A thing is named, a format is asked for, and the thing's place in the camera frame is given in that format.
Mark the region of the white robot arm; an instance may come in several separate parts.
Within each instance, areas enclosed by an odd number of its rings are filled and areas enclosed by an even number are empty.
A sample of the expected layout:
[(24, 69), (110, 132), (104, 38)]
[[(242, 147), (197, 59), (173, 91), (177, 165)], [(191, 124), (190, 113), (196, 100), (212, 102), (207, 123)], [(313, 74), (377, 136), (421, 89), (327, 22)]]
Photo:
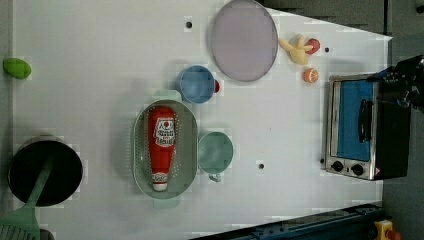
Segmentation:
[(371, 75), (367, 82), (377, 83), (377, 100), (403, 108), (424, 108), (424, 58), (418, 55)]

